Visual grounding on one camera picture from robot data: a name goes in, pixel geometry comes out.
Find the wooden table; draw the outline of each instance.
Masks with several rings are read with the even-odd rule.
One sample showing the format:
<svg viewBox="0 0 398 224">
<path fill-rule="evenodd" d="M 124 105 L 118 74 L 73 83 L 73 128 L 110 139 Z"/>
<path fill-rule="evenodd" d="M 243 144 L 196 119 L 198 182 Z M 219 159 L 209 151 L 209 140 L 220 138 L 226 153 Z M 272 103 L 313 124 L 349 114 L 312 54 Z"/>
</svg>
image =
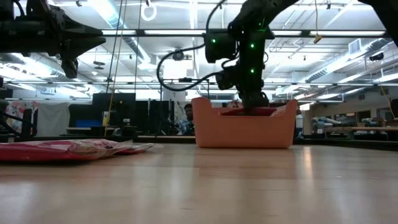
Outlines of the wooden table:
<svg viewBox="0 0 398 224">
<path fill-rule="evenodd" d="M 0 223 L 396 223 L 398 154 L 165 145 L 75 165 L 0 165 Z"/>
</svg>

